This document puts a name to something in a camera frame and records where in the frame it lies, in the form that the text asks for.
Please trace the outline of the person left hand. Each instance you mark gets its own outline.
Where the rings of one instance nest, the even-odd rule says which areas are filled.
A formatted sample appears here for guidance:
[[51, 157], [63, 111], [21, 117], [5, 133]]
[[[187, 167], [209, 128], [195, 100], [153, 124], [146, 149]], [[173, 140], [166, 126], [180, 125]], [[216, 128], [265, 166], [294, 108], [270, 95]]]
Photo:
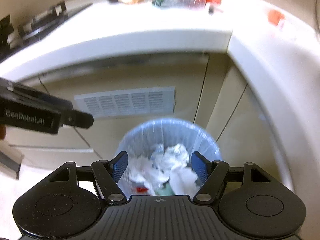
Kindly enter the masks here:
[[0, 140], [3, 140], [6, 136], [7, 129], [5, 125], [0, 125]]

